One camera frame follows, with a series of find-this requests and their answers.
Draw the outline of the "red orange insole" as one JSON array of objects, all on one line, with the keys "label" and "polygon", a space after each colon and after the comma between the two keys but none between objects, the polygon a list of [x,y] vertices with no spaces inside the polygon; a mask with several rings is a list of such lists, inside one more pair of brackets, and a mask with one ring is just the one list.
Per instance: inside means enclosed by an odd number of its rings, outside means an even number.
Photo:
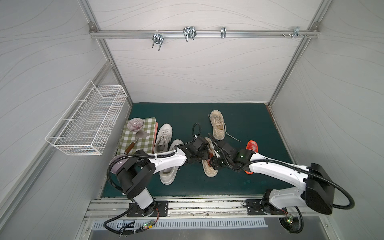
[{"label": "red orange insole", "polygon": [[255,141],[249,141],[246,149],[254,151],[255,153],[259,152],[258,144]]}]

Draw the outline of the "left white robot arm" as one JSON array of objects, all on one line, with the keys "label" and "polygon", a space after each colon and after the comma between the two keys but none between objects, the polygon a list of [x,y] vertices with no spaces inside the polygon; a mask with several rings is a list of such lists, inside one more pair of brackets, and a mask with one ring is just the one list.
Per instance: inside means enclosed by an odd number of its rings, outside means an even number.
[{"label": "left white robot arm", "polygon": [[177,169],[190,161],[206,160],[209,148],[205,138],[197,137],[168,152],[146,154],[139,150],[133,155],[118,155],[107,168],[107,181],[141,210],[153,209],[155,200],[147,189],[153,175],[169,168]]}]

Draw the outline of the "white sneaker front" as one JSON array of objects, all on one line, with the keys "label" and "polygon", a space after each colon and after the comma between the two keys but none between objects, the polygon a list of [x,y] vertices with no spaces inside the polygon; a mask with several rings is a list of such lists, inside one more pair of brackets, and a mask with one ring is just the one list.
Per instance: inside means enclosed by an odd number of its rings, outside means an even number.
[{"label": "white sneaker front", "polygon": [[[171,143],[171,146],[169,148],[169,151],[175,150],[176,146],[182,144],[183,142],[181,140],[174,140]],[[165,170],[160,171],[160,180],[164,185],[171,185],[177,175],[178,167],[172,167]]]}]

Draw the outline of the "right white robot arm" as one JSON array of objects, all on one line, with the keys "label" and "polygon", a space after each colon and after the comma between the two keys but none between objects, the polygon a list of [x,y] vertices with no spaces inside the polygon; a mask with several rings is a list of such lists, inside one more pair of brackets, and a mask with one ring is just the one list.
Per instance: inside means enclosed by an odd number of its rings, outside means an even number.
[{"label": "right white robot arm", "polygon": [[287,189],[267,190],[263,196],[267,206],[276,209],[304,206],[323,215],[331,215],[333,209],[351,210],[355,207],[353,197],[333,182],[318,164],[289,164],[252,150],[237,151],[225,141],[213,142],[213,145],[216,152],[214,165],[222,164],[236,172],[270,176],[291,185]]}]

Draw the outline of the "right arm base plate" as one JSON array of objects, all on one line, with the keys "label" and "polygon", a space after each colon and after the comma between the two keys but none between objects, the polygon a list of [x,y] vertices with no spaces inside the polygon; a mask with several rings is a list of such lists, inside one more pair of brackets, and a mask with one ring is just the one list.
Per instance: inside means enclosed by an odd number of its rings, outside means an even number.
[{"label": "right arm base plate", "polygon": [[242,206],[246,208],[247,214],[251,216],[285,215],[287,213],[286,208],[278,209],[267,200],[248,199],[242,203]]}]

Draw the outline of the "beige lace sneaker with laces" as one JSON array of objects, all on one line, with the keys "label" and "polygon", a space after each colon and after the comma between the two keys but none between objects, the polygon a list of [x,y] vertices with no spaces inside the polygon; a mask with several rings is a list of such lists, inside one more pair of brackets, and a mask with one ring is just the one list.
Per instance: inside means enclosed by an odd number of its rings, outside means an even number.
[{"label": "beige lace sneaker with laces", "polygon": [[224,140],[224,138],[226,136],[228,136],[228,137],[234,139],[235,141],[240,142],[240,140],[233,137],[232,135],[230,135],[227,132],[227,127],[226,127],[226,123],[224,121],[224,116],[219,110],[213,110],[209,114],[209,119],[210,119],[211,125],[213,127],[213,135],[217,140],[222,141],[222,140]]}]

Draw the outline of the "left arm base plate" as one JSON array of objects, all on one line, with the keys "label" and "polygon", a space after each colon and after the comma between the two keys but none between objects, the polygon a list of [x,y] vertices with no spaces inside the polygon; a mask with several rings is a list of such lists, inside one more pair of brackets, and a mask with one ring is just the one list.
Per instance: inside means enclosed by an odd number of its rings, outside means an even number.
[{"label": "left arm base plate", "polygon": [[141,209],[138,203],[131,203],[127,217],[138,218],[138,217],[166,217],[168,215],[169,202],[168,201],[157,201],[155,200],[145,209]]}]

